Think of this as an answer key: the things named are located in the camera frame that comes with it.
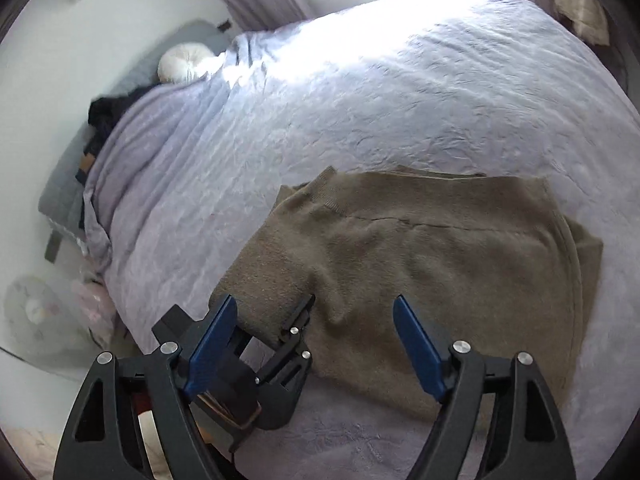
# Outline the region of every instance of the bed sheet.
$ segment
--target bed sheet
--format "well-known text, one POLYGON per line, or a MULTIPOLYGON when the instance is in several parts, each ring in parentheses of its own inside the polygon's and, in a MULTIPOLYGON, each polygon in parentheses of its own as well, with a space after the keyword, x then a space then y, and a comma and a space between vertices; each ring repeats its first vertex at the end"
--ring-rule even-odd
MULTIPOLYGON (((562 411, 587 480, 640 404, 639 160, 638 112, 588 47, 534 4, 382 0, 243 34, 216 74, 137 102, 90 173, 86 234, 149 352, 172 304, 204 316, 281 184, 328 165, 544 176, 562 212, 604 241, 562 411)), ((401 479, 427 432, 312 379, 292 423, 255 434, 238 465, 249 478, 401 479)))

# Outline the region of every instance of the beige cloth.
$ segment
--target beige cloth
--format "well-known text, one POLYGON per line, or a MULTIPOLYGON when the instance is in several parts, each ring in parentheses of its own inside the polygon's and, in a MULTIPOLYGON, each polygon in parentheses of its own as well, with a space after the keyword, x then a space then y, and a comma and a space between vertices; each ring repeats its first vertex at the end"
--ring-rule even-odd
POLYGON ((322 377, 432 419, 392 320, 398 294, 486 355, 533 354, 562 402, 593 305, 602 242, 565 218, 542 179, 400 169, 325 170, 283 188, 212 294, 275 344, 304 294, 322 377))

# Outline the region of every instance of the metal pin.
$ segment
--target metal pin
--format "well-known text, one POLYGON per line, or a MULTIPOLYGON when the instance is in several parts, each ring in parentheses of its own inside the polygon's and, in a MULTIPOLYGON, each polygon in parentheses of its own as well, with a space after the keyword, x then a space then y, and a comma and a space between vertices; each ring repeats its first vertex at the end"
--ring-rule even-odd
POLYGON ((100 355, 98 355, 96 361, 98 361, 98 364, 105 365, 107 363, 110 363, 112 359, 113 355, 111 355, 111 352, 102 352, 100 355))
POLYGON ((529 366, 533 362, 533 357, 529 353, 520 352, 518 354, 518 361, 525 366, 529 366))
POLYGON ((160 351, 163 354, 167 354, 167 355, 174 353, 177 349, 178 349, 178 344, 173 341, 167 341, 166 343, 162 343, 162 346, 160 347, 160 351))
POLYGON ((459 354, 468 354, 471 352, 471 345, 466 341, 459 340, 453 343, 453 349, 459 354))

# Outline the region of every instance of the olive brown cloth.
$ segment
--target olive brown cloth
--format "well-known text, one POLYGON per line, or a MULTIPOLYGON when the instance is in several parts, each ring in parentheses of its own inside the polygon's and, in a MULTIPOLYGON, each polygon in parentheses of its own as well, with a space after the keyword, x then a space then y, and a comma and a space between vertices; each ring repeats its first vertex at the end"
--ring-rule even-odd
POLYGON ((432 419, 392 320, 404 294, 485 355, 537 360, 562 403, 593 305, 601 240, 565 218, 539 178, 399 168, 327 168, 282 187, 263 226, 213 291, 238 301, 240 325, 274 346, 304 294, 314 371, 432 419))

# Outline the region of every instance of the round cushion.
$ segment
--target round cushion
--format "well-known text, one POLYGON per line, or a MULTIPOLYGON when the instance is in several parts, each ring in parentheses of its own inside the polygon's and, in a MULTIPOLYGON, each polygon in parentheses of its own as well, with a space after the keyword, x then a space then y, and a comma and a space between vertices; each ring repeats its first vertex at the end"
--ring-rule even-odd
POLYGON ((222 65, 206 45, 182 43, 171 47, 160 58, 158 77, 163 83, 188 83, 201 78, 207 72, 212 74, 222 65))

